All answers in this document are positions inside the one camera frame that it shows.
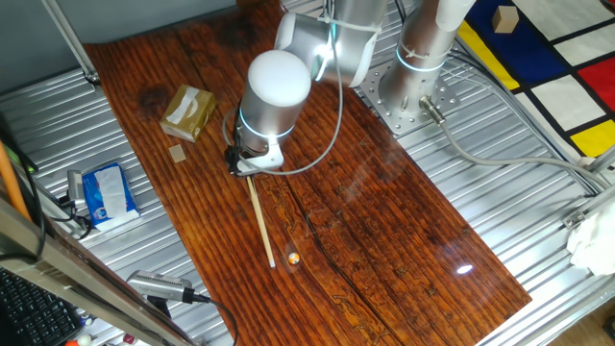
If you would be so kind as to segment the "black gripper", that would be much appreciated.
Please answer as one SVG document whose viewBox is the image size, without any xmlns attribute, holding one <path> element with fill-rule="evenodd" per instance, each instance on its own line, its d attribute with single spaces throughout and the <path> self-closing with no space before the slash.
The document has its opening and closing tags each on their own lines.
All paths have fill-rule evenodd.
<svg viewBox="0 0 615 346">
<path fill-rule="evenodd" d="M 229 145 L 225 150 L 225 162 L 231 175 L 238 176 L 241 173 L 241 170 L 237 167 L 240 162 L 239 152 L 232 145 Z"/>
</svg>

